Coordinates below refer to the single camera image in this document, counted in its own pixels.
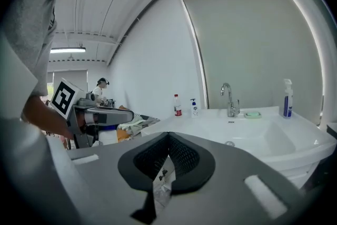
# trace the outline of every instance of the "person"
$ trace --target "person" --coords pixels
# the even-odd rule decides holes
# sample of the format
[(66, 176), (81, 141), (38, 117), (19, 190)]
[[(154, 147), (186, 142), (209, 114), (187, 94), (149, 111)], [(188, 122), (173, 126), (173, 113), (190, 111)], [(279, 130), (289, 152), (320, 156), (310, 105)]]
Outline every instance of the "person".
[(106, 97), (103, 97), (102, 89), (105, 89), (108, 84), (109, 84), (109, 82), (105, 78), (100, 78), (97, 81), (97, 85), (94, 88), (94, 90), (92, 91), (92, 93), (95, 94), (95, 95), (98, 95), (98, 97), (96, 99), (98, 104), (101, 104), (101, 103), (106, 101)]
[[(55, 0), (14, 0), (3, 20), (3, 32), (12, 49), (38, 79), (23, 109), (23, 119), (41, 130), (73, 139), (66, 120), (46, 106), (40, 96), (47, 96), (47, 66), (57, 22)], [(83, 114), (77, 115), (85, 125)]]

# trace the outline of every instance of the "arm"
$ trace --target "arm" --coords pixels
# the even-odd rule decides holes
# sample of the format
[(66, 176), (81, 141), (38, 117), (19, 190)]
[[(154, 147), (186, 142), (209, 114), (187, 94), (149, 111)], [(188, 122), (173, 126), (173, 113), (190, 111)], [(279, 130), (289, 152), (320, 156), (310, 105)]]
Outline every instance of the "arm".
[[(63, 135), (73, 140), (72, 133), (68, 130), (66, 120), (55, 110), (46, 106), (38, 96), (31, 96), (25, 104), (23, 113), (27, 120), (41, 130)], [(85, 124), (84, 116), (78, 116), (80, 126)]]

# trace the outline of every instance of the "white sink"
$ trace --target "white sink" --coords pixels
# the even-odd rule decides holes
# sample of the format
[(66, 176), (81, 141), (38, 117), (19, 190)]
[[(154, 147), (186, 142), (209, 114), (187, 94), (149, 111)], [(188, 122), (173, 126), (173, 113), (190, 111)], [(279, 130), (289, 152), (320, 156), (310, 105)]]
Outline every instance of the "white sink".
[[(262, 118), (246, 119), (247, 111), (259, 111)], [(143, 129), (142, 136), (165, 131), (218, 143), (233, 142), (235, 147), (278, 170), (299, 188), (336, 146), (336, 139), (296, 113), (291, 119), (279, 116), (279, 107), (243, 109), (234, 118), (227, 117), (226, 109), (201, 110), (195, 119), (185, 113)]]

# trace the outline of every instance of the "white shirt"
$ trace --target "white shirt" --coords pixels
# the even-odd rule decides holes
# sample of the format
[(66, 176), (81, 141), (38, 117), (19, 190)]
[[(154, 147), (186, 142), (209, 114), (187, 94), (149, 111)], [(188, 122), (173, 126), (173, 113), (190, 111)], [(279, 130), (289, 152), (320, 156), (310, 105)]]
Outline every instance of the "white shirt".
[(93, 94), (98, 95), (99, 97), (101, 97), (103, 95), (103, 91), (99, 86), (96, 86), (93, 90)]

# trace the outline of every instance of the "headphones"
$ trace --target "headphones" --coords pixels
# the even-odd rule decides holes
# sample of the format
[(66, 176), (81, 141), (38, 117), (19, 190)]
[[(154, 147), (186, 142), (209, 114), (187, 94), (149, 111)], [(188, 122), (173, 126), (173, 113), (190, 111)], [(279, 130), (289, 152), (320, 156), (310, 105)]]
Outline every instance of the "headphones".
[(100, 78), (98, 81), (97, 81), (97, 86), (101, 83), (101, 82), (105, 82), (107, 85), (109, 85), (109, 81), (106, 79), (106, 78)]

